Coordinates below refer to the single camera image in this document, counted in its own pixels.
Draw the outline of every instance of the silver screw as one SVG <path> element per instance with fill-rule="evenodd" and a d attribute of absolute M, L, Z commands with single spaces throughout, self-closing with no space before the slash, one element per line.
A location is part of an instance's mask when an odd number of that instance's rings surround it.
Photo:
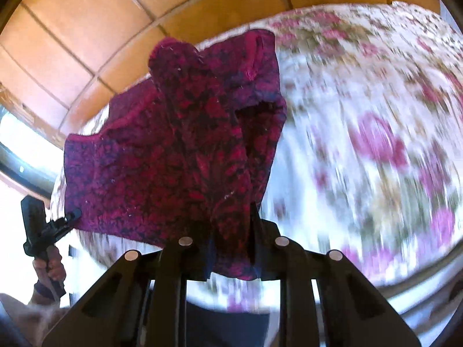
<path fill-rule="evenodd" d="M 341 261 L 343 254 L 339 250 L 332 250 L 328 254 L 333 261 Z"/>
<path fill-rule="evenodd" d="M 289 239 L 284 236 L 277 237 L 275 239 L 275 244 L 279 247 L 286 247 L 287 245 L 289 245 Z"/>
<path fill-rule="evenodd" d="M 193 244 L 193 239 L 190 236 L 183 236 L 179 239 L 178 243 L 182 247 L 189 247 L 191 244 Z"/>
<path fill-rule="evenodd" d="M 127 260 L 127 261 L 135 261 L 138 256 L 140 256 L 140 253 L 138 253 L 136 250 L 129 250 L 128 252 L 126 252 L 126 254 L 124 255 L 124 258 Z"/>

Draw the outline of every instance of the person's arm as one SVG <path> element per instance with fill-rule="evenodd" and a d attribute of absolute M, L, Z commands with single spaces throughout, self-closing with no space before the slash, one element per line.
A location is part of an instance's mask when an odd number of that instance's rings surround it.
<path fill-rule="evenodd" d="M 32 263 L 38 276 L 38 282 L 34 285 L 34 292 L 32 294 L 31 301 L 29 301 L 29 304 L 58 304 L 58 302 L 56 302 L 53 298 L 53 294 L 50 288 L 45 285 L 45 283 L 50 283 L 50 281 L 46 280 L 45 275 L 48 275 L 48 277 L 52 280 L 62 282 L 64 279 L 66 279 L 66 270 L 64 270 L 64 266 L 61 262 L 63 258 L 59 254 L 58 248 L 54 248 L 51 254 L 49 253 L 49 257 L 50 260 L 48 263 L 48 273 L 46 272 L 47 264 L 42 259 L 36 258 Z"/>

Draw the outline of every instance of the maroon floral cloth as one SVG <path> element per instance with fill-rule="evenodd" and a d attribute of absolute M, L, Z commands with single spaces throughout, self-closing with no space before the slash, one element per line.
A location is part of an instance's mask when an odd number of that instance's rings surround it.
<path fill-rule="evenodd" d="M 76 228 L 163 247 L 214 236 L 220 274 L 255 277 L 249 206 L 260 204 L 286 120 L 275 38 L 252 30 L 198 52 L 167 38 L 151 78 L 115 96 L 95 135 L 64 148 Z"/>

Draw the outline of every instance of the person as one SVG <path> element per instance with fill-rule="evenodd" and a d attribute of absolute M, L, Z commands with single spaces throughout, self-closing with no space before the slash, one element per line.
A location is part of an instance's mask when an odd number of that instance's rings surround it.
<path fill-rule="evenodd" d="M 59 307 L 59 301 L 53 298 L 52 291 L 48 287 L 50 281 L 47 280 L 47 276 L 56 281 L 66 279 L 66 270 L 58 248 L 52 249 L 49 257 L 48 272 L 47 263 L 42 259 L 34 259 L 32 263 L 38 281 L 34 285 L 29 304 L 23 304 L 7 294 L 0 294 L 0 303 L 6 313 L 33 347 L 42 345 L 48 332 L 68 311 L 68 308 Z"/>
<path fill-rule="evenodd" d="M 0 303 L 19 332 L 33 347 L 40 347 L 45 336 L 66 314 L 68 308 L 60 308 L 55 301 L 48 278 L 55 281 L 66 279 L 66 270 L 59 250 L 49 252 L 47 263 L 34 259 L 38 276 L 31 301 L 25 305 L 15 298 L 0 294 Z M 268 314 L 223 313 L 203 309 L 187 302 L 188 347 L 261 347 L 269 328 Z"/>

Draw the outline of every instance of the white floral fabric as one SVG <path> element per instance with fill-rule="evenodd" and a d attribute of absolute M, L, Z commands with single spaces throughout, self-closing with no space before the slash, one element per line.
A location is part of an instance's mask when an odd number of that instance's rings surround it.
<path fill-rule="evenodd" d="M 463 233 L 462 37 L 416 5 L 343 4 L 279 14 L 198 48 L 256 28 L 276 35 L 288 104 L 262 217 L 307 250 L 343 251 L 376 285 L 446 255 Z M 279 304 L 275 283 L 214 275 L 191 288 L 209 308 Z"/>

